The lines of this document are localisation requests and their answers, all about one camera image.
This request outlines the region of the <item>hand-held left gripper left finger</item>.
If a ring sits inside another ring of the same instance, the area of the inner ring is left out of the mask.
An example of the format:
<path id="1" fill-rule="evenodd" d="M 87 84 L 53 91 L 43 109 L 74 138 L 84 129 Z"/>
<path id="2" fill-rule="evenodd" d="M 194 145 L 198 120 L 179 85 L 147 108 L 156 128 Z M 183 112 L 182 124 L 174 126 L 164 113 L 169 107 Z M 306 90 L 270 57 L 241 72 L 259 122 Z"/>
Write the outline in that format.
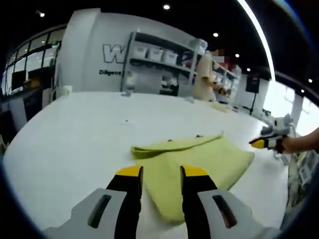
<path id="1" fill-rule="evenodd" d="M 106 188 L 98 188 L 71 210 L 59 227 L 43 231 L 48 239 L 136 238 L 143 188 L 143 167 L 120 169 Z"/>

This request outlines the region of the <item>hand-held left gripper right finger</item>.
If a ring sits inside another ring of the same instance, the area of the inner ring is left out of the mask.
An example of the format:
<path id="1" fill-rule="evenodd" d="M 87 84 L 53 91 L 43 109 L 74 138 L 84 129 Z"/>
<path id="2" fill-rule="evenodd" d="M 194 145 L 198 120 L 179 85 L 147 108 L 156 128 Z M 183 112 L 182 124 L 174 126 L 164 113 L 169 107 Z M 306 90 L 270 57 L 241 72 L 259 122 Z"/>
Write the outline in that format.
<path id="1" fill-rule="evenodd" d="M 265 227 L 252 210 L 216 187 L 199 167 L 181 166 L 182 211 L 190 239 L 275 239 L 279 229 Z"/>

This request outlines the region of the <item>person's right hand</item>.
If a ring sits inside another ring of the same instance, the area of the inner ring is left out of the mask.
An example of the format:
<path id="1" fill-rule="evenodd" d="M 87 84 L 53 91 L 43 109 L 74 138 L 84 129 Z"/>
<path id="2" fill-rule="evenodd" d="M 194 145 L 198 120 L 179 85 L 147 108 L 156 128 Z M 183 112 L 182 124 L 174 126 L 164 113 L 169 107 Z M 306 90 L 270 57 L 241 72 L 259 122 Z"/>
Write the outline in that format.
<path id="1" fill-rule="evenodd" d="M 293 153 L 292 138 L 286 136 L 276 141 L 274 150 L 278 153 Z"/>

